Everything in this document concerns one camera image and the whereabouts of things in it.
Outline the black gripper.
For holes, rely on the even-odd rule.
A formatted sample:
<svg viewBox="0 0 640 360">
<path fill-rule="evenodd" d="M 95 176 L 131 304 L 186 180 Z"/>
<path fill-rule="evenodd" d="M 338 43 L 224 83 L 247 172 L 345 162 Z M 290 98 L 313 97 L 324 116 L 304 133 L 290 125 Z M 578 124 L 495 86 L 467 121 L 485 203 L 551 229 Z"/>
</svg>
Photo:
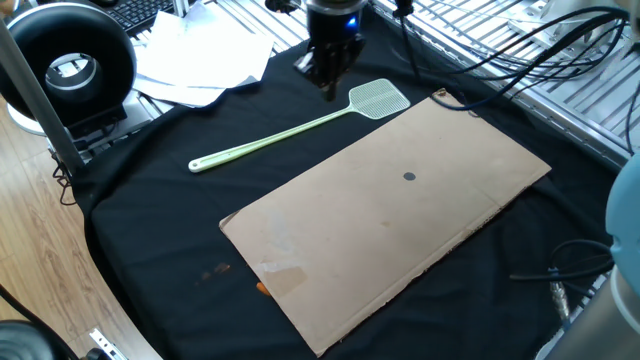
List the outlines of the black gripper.
<svg viewBox="0 0 640 360">
<path fill-rule="evenodd" d="M 321 91 L 324 100 L 334 101 L 341 77 L 359 58 L 366 41 L 360 34 L 362 9 L 341 14 L 307 11 L 307 29 L 311 51 L 298 58 L 294 69 Z M 330 80 L 318 63 L 330 62 Z"/>
</svg>

